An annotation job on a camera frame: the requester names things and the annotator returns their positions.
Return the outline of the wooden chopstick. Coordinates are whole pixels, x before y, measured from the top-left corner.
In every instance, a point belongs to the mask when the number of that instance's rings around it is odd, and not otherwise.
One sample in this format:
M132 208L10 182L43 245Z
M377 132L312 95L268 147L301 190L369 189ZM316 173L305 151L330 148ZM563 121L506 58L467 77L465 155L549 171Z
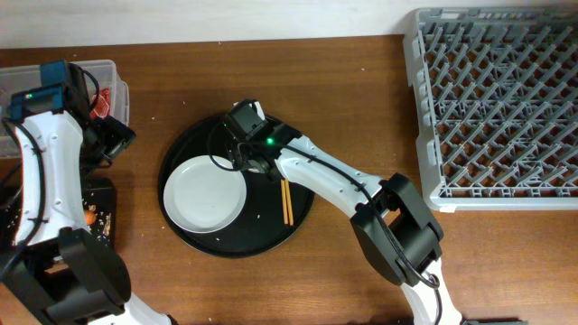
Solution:
M288 226L292 227L294 225L294 214L293 214L293 205L292 205L292 198L291 198L291 191L290 191L290 182L287 180L285 180L285 187L286 187L287 209L288 209L288 219L289 219Z
M288 209L287 209L287 198L286 198L285 180L281 180L281 181L280 181L280 185L281 185L281 194L282 194L283 219L284 219L284 224L285 224L285 225L288 225L288 224L289 224L289 219L288 219Z

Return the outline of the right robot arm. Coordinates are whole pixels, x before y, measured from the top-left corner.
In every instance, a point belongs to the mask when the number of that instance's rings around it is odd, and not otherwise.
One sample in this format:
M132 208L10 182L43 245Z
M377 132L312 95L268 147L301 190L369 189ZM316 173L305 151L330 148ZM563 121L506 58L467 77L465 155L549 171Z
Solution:
M365 258L402 289L416 324L462 322L442 275L442 227L404 175L360 172L287 124L225 127L236 166L301 185L349 218Z

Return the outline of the orange carrot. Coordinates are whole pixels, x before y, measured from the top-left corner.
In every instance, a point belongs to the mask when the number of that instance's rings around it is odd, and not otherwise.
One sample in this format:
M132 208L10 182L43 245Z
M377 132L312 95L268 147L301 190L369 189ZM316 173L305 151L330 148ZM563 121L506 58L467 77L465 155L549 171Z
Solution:
M97 220L96 213L94 211L85 210L85 220L89 226L94 224Z

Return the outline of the rice pile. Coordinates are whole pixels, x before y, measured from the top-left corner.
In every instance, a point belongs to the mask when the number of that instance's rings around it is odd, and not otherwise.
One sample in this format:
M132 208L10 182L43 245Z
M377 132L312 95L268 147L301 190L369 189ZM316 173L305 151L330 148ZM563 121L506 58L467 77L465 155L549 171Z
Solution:
M90 225L90 232L101 241L109 240L113 228L113 200L104 190L87 191L83 194L82 204L84 211L94 211L97 220Z

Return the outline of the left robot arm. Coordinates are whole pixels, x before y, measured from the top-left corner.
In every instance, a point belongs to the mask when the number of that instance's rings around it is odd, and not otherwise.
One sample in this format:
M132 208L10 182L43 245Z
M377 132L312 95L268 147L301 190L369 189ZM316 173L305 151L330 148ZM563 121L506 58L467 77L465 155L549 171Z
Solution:
M80 147L89 101L64 84L17 93L5 124L23 159L22 216L1 281L43 324L172 324L132 292L126 264L89 231Z

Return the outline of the white plate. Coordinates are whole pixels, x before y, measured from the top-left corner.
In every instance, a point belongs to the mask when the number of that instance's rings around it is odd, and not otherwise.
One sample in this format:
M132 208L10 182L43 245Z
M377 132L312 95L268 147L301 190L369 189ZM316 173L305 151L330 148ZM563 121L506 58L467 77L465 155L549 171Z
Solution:
M174 169L163 188L168 218L185 231L208 234L231 224L244 208L247 184L231 163L208 155L190 158Z

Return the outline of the white bowl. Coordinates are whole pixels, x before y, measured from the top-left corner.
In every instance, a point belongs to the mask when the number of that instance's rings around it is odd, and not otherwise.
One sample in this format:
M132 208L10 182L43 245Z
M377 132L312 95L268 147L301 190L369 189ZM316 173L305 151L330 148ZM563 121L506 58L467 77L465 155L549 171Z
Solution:
M266 125L250 139L249 161L260 173L267 174L275 168L275 158L280 151L275 137L275 128L279 125L279 120L266 116Z

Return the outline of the red snack wrapper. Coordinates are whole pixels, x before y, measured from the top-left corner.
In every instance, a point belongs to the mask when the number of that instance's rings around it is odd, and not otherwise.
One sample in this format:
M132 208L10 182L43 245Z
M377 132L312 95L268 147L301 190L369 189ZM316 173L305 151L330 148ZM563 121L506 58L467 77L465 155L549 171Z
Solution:
M91 110L90 117L92 119L99 117L105 118L110 114L110 102L111 102L111 95L110 89L104 88L101 89L98 93L98 101L96 106Z

